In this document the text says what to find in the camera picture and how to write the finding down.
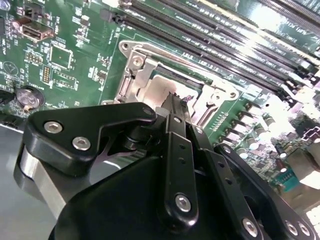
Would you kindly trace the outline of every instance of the green circuit board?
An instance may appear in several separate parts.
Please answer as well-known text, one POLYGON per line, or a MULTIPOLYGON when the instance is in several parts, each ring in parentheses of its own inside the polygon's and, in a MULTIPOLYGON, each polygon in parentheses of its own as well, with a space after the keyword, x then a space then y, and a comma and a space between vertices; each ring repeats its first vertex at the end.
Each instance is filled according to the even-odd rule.
MULTIPOLYGON (((231 124, 232 119, 238 116, 245 105, 252 101, 262 108, 269 99, 271 93, 248 82, 246 78, 234 75, 227 70, 215 65, 210 65, 200 57, 187 55, 180 49, 167 41, 148 34, 140 29, 134 29, 125 24, 107 22, 100 16, 101 9, 112 10, 118 13, 125 13, 136 17, 137 21, 144 21, 158 29, 171 32, 179 36, 180 40, 203 49, 221 62, 231 64, 235 69, 250 73, 252 76, 277 86, 279 83, 273 78, 265 76, 261 71, 253 70, 248 64, 229 58, 214 48, 208 48, 190 40, 186 35, 180 34, 178 30, 172 29, 158 21, 147 18, 143 14, 137 14, 134 10, 125 8, 112 8, 108 4, 114 1, 108 0, 35 0, 18 1, 12 0, 9 11, 0 10, 0 17, 5 18, 5 35, 0 35, 0 89, 14 92, 22 86, 32 86, 44 95, 44 104, 36 111, 75 108, 101 105, 105 100, 114 100, 120 79, 127 62, 127 58, 121 53, 119 43, 122 40, 149 42, 176 55, 182 56, 200 66, 214 72, 217 76, 230 82, 239 91, 239 98, 235 101, 226 101, 205 127, 205 132, 212 144, 219 142, 219 138, 225 134, 226 128, 231 124), (14 22, 24 16, 24 5, 37 3, 43 7, 43 18, 37 22, 52 29, 52 36, 35 42, 23 35, 14 28, 14 22)), ((159 14, 164 14, 173 21, 177 21, 185 27, 192 28, 215 39, 224 46, 235 50, 241 50, 236 41, 225 35, 201 28, 195 22, 190 21, 180 12, 169 7, 164 7, 161 1, 143 0, 144 5, 151 7, 159 14)), ((182 6, 188 7, 209 17, 212 21, 220 24, 231 31, 239 34, 252 36, 253 30, 235 19, 231 19, 217 10, 203 5, 195 0, 177 0, 182 6)), ((221 7, 233 10, 234 14, 245 20, 252 21, 252 24, 261 25, 257 22, 257 16, 261 14, 261 4, 253 0, 217 0, 211 1, 221 7)), ((292 44, 299 45, 305 54, 314 53, 320 46, 320 37, 314 32, 308 31, 296 23, 286 20, 278 13, 265 11, 263 19, 278 19, 279 22, 269 22, 268 30, 281 37, 284 37, 292 44)), ((304 61, 304 57, 294 50, 279 42, 260 39, 260 43, 295 64, 304 61)), ((265 64, 283 75, 288 70, 283 69, 277 62, 268 62, 267 59, 257 57, 257 62, 265 64)), ((199 77, 200 81, 211 83, 205 76, 199 77)), ((12 101, 0 107, 6 114, 27 118, 32 112, 25 111, 17 103, 12 101)), ((303 145, 297 140, 297 147, 303 145)), ((268 156, 252 154, 250 165, 266 180, 273 183, 283 184, 292 177, 281 177, 275 166, 264 164, 258 168, 259 162, 268 160, 268 156), (266 168, 271 174, 266 175, 266 168)))

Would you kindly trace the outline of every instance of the screw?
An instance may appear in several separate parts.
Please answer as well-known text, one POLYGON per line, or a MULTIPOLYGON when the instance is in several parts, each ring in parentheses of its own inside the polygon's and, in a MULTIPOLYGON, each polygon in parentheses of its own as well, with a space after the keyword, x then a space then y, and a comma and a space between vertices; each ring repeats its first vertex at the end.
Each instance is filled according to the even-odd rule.
POLYGON ((63 130, 62 125, 56 121, 48 121, 43 127, 48 133, 51 134, 58 134, 63 130))
POLYGON ((258 236, 258 229, 255 224, 248 218, 244 218, 242 220, 242 224, 245 230, 254 238, 258 236))
POLYGON ((295 236, 298 236, 298 230, 295 228, 295 226, 292 225, 291 222, 285 221, 290 233, 292 233, 295 236))
POLYGON ((228 148, 227 146, 224 146, 223 149, 226 151, 227 154, 231 153, 230 148, 228 148))
POLYGON ((144 111, 146 114, 148 114, 148 115, 153 115, 152 110, 149 109, 149 108, 147 108, 147 107, 144 107, 144 108, 143 108, 143 111, 144 111))
POLYGON ((301 228, 301 231, 305 235, 310 236, 310 232, 309 232, 308 228, 305 225, 303 225, 301 222, 299 222, 299 227, 301 228))
POLYGON ((102 102, 101 102, 101 105, 108 105, 109 104, 109 100, 103 100, 102 102))
POLYGON ((91 147, 90 141, 83 137, 83 136, 77 136, 72 140, 72 145, 75 149, 80 151, 87 151, 91 147))
POLYGON ((198 133, 200 133, 200 134, 203 134, 203 133, 204 133, 204 131, 203 131, 200 127, 198 127, 198 126, 195 127, 195 130, 196 130, 198 133))
POLYGON ((189 199, 182 194, 175 197, 175 204, 182 212, 188 213, 191 210, 191 203, 189 199))
POLYGON ((181 120, 177 118, 176 116, 173 118, 176 122, 181 123, 181 120))
POLYGON ((134 56, 132 59, 133 59, 133 64, 136 67, 141 67, 142 63, 144 62, 143 58, 140 56, 134 56))

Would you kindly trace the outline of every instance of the ram slot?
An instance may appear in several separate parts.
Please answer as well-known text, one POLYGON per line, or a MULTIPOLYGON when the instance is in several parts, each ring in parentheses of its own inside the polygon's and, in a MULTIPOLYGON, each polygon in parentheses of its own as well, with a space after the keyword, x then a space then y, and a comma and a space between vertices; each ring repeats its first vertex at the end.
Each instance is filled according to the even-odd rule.
POLYGON ((175 46, 176 48, 181 49, 186 54, 190 54, 191 56, 195 56, 200 59, 203 59, 208 64, 212 66, 217 66, 224 71, 228 71, 229 73, 247 81, 248 83, 258 86, 263 90, 266 90, 273 94, 277 94, 281 90, 280 87, 278 87, 277 85, 271 84, 251 74, 240 71, 236 69, 233 65, 230 65, 227 62, 222 62, 221 59, 216 58, 212 55, 209 55, 206 52, 203 52, 201 49, 193 46, 192 44, 177 38, 177 36, 175 36, 174 34, 171 34, 170 31, 166 32, 148 22, 137 20, 135 17, 131 15, 122 15, 121 19, 123 20, 117 19, 116 22, 118 24, 125 24, 134 29, 145 32, 157 39, 161 39, 163 42, 167 42, 169 45, 175 46))
MULTIPOLYGON (((231 30, 230 28, 227 28, 226 26, 213 21, 209 17, 183 5, 180 4, 177 1, 171 1, 171 0, 157 0, 158 2, 161 2, 166 8, 172 9, 176 12, 182 13, 186 16, 189 16, 193 18, 194 20, 197 20, 197 22, 201 22, 202 25, 207 26, 207 28, 216 29, 217 31, 221 32, 222 34, 225 34, 226 36, 234 39, 235 41, 241 42, 243 44, 250 41, 248 37, 245 35, 242 35, 236 31, 231 30)), ((256 42, 255 46, 252 46, 253 49, 255 49, 257 52, 260 52, 261 54, 268 56, 272 58, 273 60, 277 61, 279 64, 285 65, 291 69, 297 69, 299 65, 285 57, 283 57, 280 54, 277 54, 276 52, 268 49, 267 47, 261 45, 259 42, 256 42)))
POLYGON ((226 47, 224 44, 217 42, 215 39, 198 32, 186 25, 176 21, 174 18, 164 15, 156 9, 153 9, 137 0, 131 1, 132 5, 130 9, 141 16, 147 17, 153 21, 159 21, 162 26, 167 28, 174 28, 179 30, 182 36, 185 36, 187 39, 199 42, 202 46, 205 46, 206 49, 214 47, 214 50, 220 54, 224 55, 227 58, 234 59, 243 64, 248 72, 255 71, 260 73, 259 75, 262 79, 268 78, 269 80, 276 81, 280 84, 286 82, 288 77, 281 72, 273 70, 267 67, 265 64, 257 62, 254 58, 243 55, 240 51, 226 47))
POLYGON ((314 32, 315 34, 320 32, 320 17, 317 14, 304 9, 301 5, 299 8, 295 9, 286 4, 293 1, 258 0, 258 2, 267 6, 268 8, 271 8, 272 10, 295 22, 296 24, 299 24, 307 30, 314 32))

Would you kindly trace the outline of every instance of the black memory slot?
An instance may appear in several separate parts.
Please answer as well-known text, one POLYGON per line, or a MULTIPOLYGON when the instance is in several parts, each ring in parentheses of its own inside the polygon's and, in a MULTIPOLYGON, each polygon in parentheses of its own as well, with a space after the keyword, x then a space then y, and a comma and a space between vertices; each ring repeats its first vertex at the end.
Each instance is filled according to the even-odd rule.
MULTIPOLYGON (((135 1, 135 0, 132 1, 132 5, 133 5, 133 6, 136 5, 136 1, 135 1)), ((166 7, 168 10, 171 10, 171 11, 173 11, 173 12, 175 12, 175 13, 177 12, 173 7, 170 7, 170 6, 165 6, 165 7, 166 7)), ((209 27, 209 26, 203 24, 202 22, 198 21, 197 19, 194 19, 194 18, 190 17, 190 16, 187 15, 187 14, 184 14, 184 13, 182 13, 182 12, 179 12, 179 13, 177 13, 177 14, 179 14, 179 16, 183 16, 183 18, 184 18, 185 20, 187 20, 187 21, 189 21, 189 22, 191 22, 191 23, 197 24, 197 26, 200 26, 202 29, 204 29, 204 30, 206 30, 206 31, 209 31, 210 33, 214 33, 214 34, 216 34, 216 35, 219 35, 219 36, 223 37, 224 39, 226 39, 226 41, 230 41, 230 42, 235 43, 235 44, 237 44, 237 45, 239 45, 239 46, 242 46, 242 47, 244 47, 244 48, 247 47, 244 42, 238 40, 238 39, 239 39, 239 34, 237 35, 238 39, 235 39, 235 38, 232 38, 232 37, 230 37, 230 36, 228 36, 228 35, 226 35, 226 34, 224 34, 224 33, 221 33, 220 31, 216 30, 215 28, 212 28, 212 27, 209 27)), ((218 41, 217 43, 218 43, 218 45, 220 46, 220 48, 221 48, 221 46, 224 47, 223 43, 221 43, 221 42, 219 42, 219 41, 218 41)), ((233 51, 236 51, 236 50, 235 50, 234 48, 232 48, 232 47, 228 47, 228 48, 230 48, 230 51, 232 51, 232 52, 233 52, 233 51)), ((280 68, 283 68, 284 70, 286 70, 286 71, 288 71, 288 72, 294 72, 294 71, 298 68, 298 65, 297 65, 297 64, 296 64, 295 66, 292 66, 292 65, 290 65, 290 64, 287 65, 287 64, 281 63, 281 61, 278 61, 278 60, 274 59, 274 58, 271 57, 271 56, 274 56, 275 54, 274 54, 274 52, 272 52, 272 51, 270 51, 270 50, 267 51, 269 54, 264 54, 264 53, 262 53, 262 52, 257 51, 257 50, 254 49, 254 48, 251 48, 251 51, 252 51, 258 58, 269 61, 270 63, 273 64, 273 66, 274 66, 274 65, 278 65, 280 68)), ((253 61, 257 61, 254 57, 249 57, 249 58, 252 59, 253 61)), ((283 78, 284 76, 275 75, 275 77, 277 77, 277 78, 282 77, 282 78, 283 78)))
POLYGON ((298 10, 294 10, 291 7, 288 7, 285 4, 285 1, 273 1, 273 0, 258 0, 261 4, 271 8, 280 15, 288 18, 296 24, 299 24, 301 27, 306 28, 315 34, 320 33, 320 22, 317 22, 311 19, 309 16, 302 14, 298 10))
POLYGON ((163 42, 167 42, 171 46, 175 46, 176 48, 180 48, 186 54, 190 54, 193 56, 197 56, 200 59, 205 60, 208 65, 218 67, 224 71, 230 72, 231 74, 251 83, 257 85, 258 87, 267 90, 273 94, 277 94, 279 90, 281 90, 278 86, 273 85, 269 82, 263 81, 251 74, 248 74, 243 71, 239 71, 234 68, 232 65, 228 63, 222 62, 219 58, 216 58, 212 55, 203 52, 201 49, 193 46, 192 44, 182 41, 177 38, 174 34, 170 34, 169 32, 165 32, 162 29, 155 27, 145 21, 137 20, 135 17, 131 15, 122 16, 123 20, 118 21, 118 23, 123 23, 127 26, 130 26, 134 29, 145 32, 157 39, 161 39, 163 42))
POLYGON ((160 21, 161 25, 167 28, 174 28, 175 30, 179 30, 182 36, 185 36, 188 39, 196 40, 206 48, 211 48, 212 46, 214 47, 214 50, 219 54, 225 55, 230 59, 237 60, 238 62, 247 65, 256 73, 261 73, 269 79, 273 79, 279 83, 284 83, 288 79, 288 77, 282 74, 281 72, 271 69, 267 67, 265 64, 257 62, 256 59, 247 57, 243 55, 240 51, 233 48, 229 48, 221 42, 218 42, 215 39, 208 37, 207 35, 198 32, 195 29, 187 27, 186 25, 176 21, 174 18, 164 15, 158 10, 153 9, 141 3, 138 0, 132 0, 131 3, 132 6, 130 7, 130 9, 140 14, 141 16, 147 17, 148 19, 154 21, 160 21))
MULTIPOLYGON (((198 21, 200 21, 201 23, 205 24, 208 28, 211 29, 216 29, 217 31, 221 32, 222 34, 225 34, 226 36, 237 40, 243 44, 245 44, 246 42, 250 41, 249 38, 247 38, 246 36, 235 32, 233 30, 231 30, 230 28, 213 21, 212 19, 210 19, 209 17, 201 14, 200 12, 197 12, 177 1, 172 1, 172 0, 157 0, 158 2, 161 2, 166 8, 172 8, 177 12, 183 13, 184 15, 190 16, 193 19, 197 19, 198 21)), ((273 60, 277 61, 278 63, 281 63, 283 65, 288 66, 289 68, 292 69, 297 69, 299 66, 298 64, 296 64, 295 62, 277 54, 276 52, 268 49, 267 47, 259 44, 258 42, 256 43, 256 47, 252 46, 254 49, 256 49, 258 52, 269 56, 270 58, 272 58, 273 60)))

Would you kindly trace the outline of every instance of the dimm slot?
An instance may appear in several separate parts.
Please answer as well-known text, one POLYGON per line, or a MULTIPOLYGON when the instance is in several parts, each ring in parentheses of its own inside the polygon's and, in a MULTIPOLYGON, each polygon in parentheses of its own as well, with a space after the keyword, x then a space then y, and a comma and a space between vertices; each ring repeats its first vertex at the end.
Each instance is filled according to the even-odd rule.
POLYGON ((297 15, 296 13, 293 12, 293 9, 287 9, 285 4, 278 4, 272 0, 258 0, 258 2, 267 6, 268 8, 271 8, 272 10, 288 18, 289 20, 299 24, 300 26, 306 28, 307 30, 312 31, 315 34, 320 32, 320 27, 319 27, 320 24, 318 22, 313 21, 312 19, 306 16, 302 17, 303 15, 299 12, 298 14, 300 15, 297 15))
POLYGON ((141 16, 148 17, 149 19, 160 21, 163 26, 166 26, 167 28, 174 27, 175 29, 182 32, 182 35, 187 34, 187 38, 190 39, 196 39, 198 42, 200 42, 203 46, 210 47, 213 46, 216 49, 219 54, 225 55, 228 58, 235 59, 243 64, 248 64, 248 67, 250 67, 255 72, 260 72, 269 79, 273 79, 276 82, 284 83, 288 77, 284 74, 273 70, 269 67, 266 67, 264 64, 261 64, 260 62, 257 62, 254 58, 249 58, 245 55, 242 55, 241 52, 239 52, 236 49, 228 48, 224 44, 221 44, 220 42, 217 42, 215 39, 208 37, 207 35, 198 32, 197 30, 194 30, 192 28, 187 27, 186 25, 176 21, 174 18, 164 15, 161 12, 159 12, 156 9, 153 9, 145 4, 142 4, 141 2, 137 0, 131 1, 132 5, 130 9, 135 11, 136 13, 140 14, 141 16))
POLYGON ((154 25, 151 25, 147 22, 139 21, 131 15, 126 14, 121 17, 123 19, 117 19, 117 23, 125 24, 125 25, 130 26, 134 29, 145 32, 151 36, 154 36, 156 38, 160 38, 162 41, 167 42, 168 44, 175 46, 177 48, 180 48, 186 54, 190 54, 193 56, 197 56, 198 58, 204 59, 208 64, 210 64, 212 66, 217 66, 224 71, 228 71, 231 74, 233 74, 241 79, 244 79, 245 81, 247 81, 251 84, 257 85, 260 88, 267 90, 270 93, 277 94, 281 90, 278 86, 273 85, 269 82, 260 80, 259 78, 255 77, 253 75, 250 75, 246 72, 239 71, 238 69, 234 68, 233 66, 231 66, 228 63, 221 63, 220 59, 218 59, 214 56, 211 56, 211 55, 207 54, 206 52, 201 51, 200 49, 194 47, 190 43, 187 43, 185 41, 182 41, 182 40, 176 38, 176 36, 174 34, 170 34, 168 32, 165 32, 162 29, 159 29, 159 28, 155 27, 154 25))
MULTIPOLYGON (((246 41, 249 41, 249 38, 247 38, 246 36, 235 32, 233 30, 231 30, 230 28, 225 27, 224 25, 213 21, 212 19, 210 19, 209 17, 194 11, 193 9, 179 4, 176 1, 171 1, 171 0, 157 0, 158 2, 161 2, 163 5, 165 5, 166 8, 171 8, 174 9, 177 12, 183 13, 184 15, 190 16, 193 19, 197 19, 199 20, 201 23, 205 24, 207 26, 207 28, 211 28, 211 29, 216 29, 217 31, 221 32, 222 34, 225 34, 231 38, 233 38, 234 40, 237 40, 239 42, 245 43, 246 41)), ((258 42, 256 43, 256 49, 257 51, 259 51, 262 54, 265 54, 267 56, 269 56, 270 58, 273 58, 274 60, 276 60, 278 63, 281 63, 283 65, 286 65, 290 68, 298 68, 298 64, 296 64, 295 62, 277 54, 276 52, 268 49, 267 47, 259 44, 258 42)))
POLYGON ((207 0, 189 0, 189 1, 194 2, 195 4, 197 4, 197 6, 203 5, 203 6, 206 6, 206 9, 218 11, 219 14, 224 15, 232 20, 239 22, 240 24, 246 26, 247 28, 255 31, 261 37, 269 38, 272 41, 274 41, 275 43, 286 48, 288 51, 293 52, 295 54, 298 54, 304 59, 308 59, 308 61, 310 61, 311 63, 313 63, 316 66, 320 66, 320 60, 317 57, 315 57, 314 55, 310 54, 310 52, 307 49, 301 50, 299 48, 296 48, 296 47, 292 46, 291 44, 288 44, 287 42, 283 41, 281 38, 279 39, 277 37, 274 37, 272 34, 269 34, 267 31, 264 31, 264 29, 257 28, 256 26, 250 24, 249 22, 242 20, 237 15, 233 15, 230 12, 228 12, 227 10, 222 9, 218 5, 213 4, 207 0))
POLYGON ((315 22, 318 25, 320 24, 320 16, 313 12, 312 10, 306 8, 299 2, 295 2, 293 0, 274 0, 279 5, 286 6, 290 8, 292 11, 297 12, 300 15, 306 16, 309 21, 315 22))

